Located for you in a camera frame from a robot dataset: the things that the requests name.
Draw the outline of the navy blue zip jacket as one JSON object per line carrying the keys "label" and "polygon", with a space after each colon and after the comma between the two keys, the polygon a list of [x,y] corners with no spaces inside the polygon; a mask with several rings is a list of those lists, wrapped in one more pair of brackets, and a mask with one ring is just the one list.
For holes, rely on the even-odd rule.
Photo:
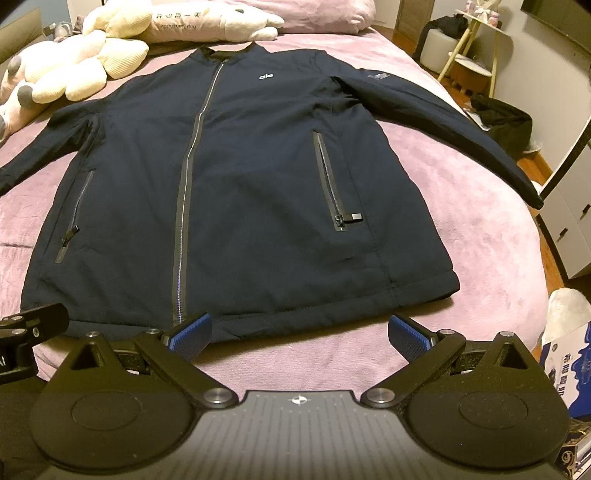
{"label": "navy blue zip jacket", "polygon": [[196,49],[56,111],[1,170],[8,192],[71,162],[26,273],[26,309],[113,340],[209,316],[214,342],[290,335],[460,288],[427,204],[381,128],[417,129],[534,208],[504,150],[447,102],[322,50]]}

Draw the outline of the black clothes on stool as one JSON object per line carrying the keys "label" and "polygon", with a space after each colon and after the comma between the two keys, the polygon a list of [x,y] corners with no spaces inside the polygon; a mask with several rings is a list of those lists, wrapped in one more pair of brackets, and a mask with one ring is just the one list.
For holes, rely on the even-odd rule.
{"label": "black clothes on stool", "polygon": [[412,58],[419,62],[427,40],[428,33],[433,29],[440,30],[443,34],[459,40],[468,28],[468,20],[461,14],[454,16],[444,16],[435,20],[429,21],[423,28],[416,49]]}

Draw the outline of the purple plush bed blanket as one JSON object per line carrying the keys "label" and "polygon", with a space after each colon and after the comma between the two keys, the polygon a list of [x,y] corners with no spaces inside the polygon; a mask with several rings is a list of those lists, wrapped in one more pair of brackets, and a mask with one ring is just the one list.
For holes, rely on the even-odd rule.
{"label": "purple plush bed blanket", "polygon": [[[437,80],[377,33],[287,34],[273,41],[197,46],[155,58],[141,73],[111,83],[86,101],[104,98],[135,77],[177,64],[198,48],[238,52],[253,44],[270,53],[325,51],[356,69],[386,72],[415,83],[465,115]],[[12,136],[1,149],[1,170],[39,135],[56,111],[80,102],[59,103]],[[472,340],[490,340],[500,331],[512,331],[528,348],[536,346],[548,303],[538,229],[530,214],[537,208],[492,171],[444,142],[386,120],[381,128],[427,204],[452,260],[459,290],[376,318],[290,335],[225,342],[211,337],[194,362],[229,389],[362,393],[405,365],[388,339],[388,322],[396,313],[432,330],[456,330]],[[70,162],[71,156],[64,155],[10,191],[1,189],[3,315],[27,310],[21,296],[32,252]],[[54,375],[74,341],[85,333],[72,336],[67,330],[65,336],[39,347],[42,378]]]}

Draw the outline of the blue white cardboard box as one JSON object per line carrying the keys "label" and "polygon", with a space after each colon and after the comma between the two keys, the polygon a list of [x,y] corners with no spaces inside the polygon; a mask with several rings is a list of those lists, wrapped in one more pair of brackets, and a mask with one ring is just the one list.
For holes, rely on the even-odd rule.
{"label": "blue white cardboard box", "polygon": [[590,324],[543,346],[541,366],[572,418],[590,420]]}

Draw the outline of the white drawer cabinet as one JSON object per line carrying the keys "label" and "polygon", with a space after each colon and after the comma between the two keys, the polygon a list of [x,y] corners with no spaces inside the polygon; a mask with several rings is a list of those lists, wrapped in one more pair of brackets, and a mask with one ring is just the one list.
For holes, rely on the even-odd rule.
{"label": "white drawer cabinet", "polygon": [[569,279],[590,274],[590,121],[544,184],[538,214]]}

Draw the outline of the pink grey plush toy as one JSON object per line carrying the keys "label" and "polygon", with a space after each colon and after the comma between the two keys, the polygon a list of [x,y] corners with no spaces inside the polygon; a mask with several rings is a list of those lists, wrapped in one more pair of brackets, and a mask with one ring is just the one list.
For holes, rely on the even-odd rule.
{"label": "pink grey plush toy", "polygon": [[8,62],[1,81],[1,142],[46,109],[45,105],[33,101],[33,84],[25,80],[24,70],[23,54],[15,55]]}

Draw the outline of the black bag on floor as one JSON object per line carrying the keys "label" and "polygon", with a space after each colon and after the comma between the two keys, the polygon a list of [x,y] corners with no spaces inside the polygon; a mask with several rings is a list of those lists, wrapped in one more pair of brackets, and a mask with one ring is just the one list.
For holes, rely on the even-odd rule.
{"label": "black bag on floor", "polygon": [[474,95],[471,106],[488,128],[487,134],[514,160],[519,160],[529,145],[533,119],[525,111],[504,101]]}

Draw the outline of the cream flower plush toy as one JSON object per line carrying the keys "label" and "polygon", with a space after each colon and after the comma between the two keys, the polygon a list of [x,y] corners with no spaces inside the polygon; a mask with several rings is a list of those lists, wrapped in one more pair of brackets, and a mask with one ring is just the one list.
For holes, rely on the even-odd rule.
{"label": "cream flower plush toy", "polygon": [[147,56],[148,45],[136,37],[151,18],[149,1],[109,1],[84,18],[80,34],[23,50],[19,54],[25,60],[25,80],[33,84],[33,101],[84,100],[109,79],[132,74]]}

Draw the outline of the white round stool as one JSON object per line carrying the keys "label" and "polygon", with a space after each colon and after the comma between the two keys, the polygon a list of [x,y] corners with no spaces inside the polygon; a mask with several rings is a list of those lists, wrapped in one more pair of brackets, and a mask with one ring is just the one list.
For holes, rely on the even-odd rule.
{"label": "white round stool", "polygon": [[440,73],[457,43],[458,39],[444,34],[439,29],[431,29],[422,49],[420,65],[432,72]]}

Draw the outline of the grey green sofa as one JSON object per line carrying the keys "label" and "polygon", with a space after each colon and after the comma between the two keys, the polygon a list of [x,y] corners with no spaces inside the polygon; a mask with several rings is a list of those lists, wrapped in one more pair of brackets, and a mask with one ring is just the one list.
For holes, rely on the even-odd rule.
{"label": "grey green sofa", "polygon": [[41,10],[35,8],[9,22],[0,30],[0,76],[3,76],[11,58],[24,48],[46,39],[42,33]]}

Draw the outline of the pink long rabbit plush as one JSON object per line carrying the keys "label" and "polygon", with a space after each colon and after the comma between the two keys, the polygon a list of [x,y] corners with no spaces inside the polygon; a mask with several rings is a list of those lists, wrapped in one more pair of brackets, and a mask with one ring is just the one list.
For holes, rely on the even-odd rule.
{"label": "pink long rabbit plush", "polygon": [[148,44],[270,41],[283,25],[280,16],[245,4],[185,1],[155,5],[138,38]]}

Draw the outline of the flower bouquet on table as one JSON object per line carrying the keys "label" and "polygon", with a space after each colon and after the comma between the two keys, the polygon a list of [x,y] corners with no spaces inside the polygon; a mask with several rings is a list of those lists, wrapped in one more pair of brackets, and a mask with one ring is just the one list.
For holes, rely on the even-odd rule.
{"label": "flower bouquet on table", "polygon": [[499,5],[501,0],[468,0],[464,11],[488,25],[496,27],[499,23]]}

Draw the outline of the purple pillow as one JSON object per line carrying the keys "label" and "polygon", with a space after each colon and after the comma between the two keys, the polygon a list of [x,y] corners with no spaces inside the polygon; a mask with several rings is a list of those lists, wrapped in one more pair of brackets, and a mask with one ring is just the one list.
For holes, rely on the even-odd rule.
{"label": "purple pillow", "polygon": [[374,0],[245,0],[246,5],[284,20],[284,33],[358,34],[372,25]]}

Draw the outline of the wall mounted television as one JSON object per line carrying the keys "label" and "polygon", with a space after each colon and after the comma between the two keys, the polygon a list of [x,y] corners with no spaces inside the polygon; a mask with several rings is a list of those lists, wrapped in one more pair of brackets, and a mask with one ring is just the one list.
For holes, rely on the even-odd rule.
{"label": "wall mounted television", "polygon": [[591,19],[585,6],[573,0],[524,0],[521,10],[590,51]]}

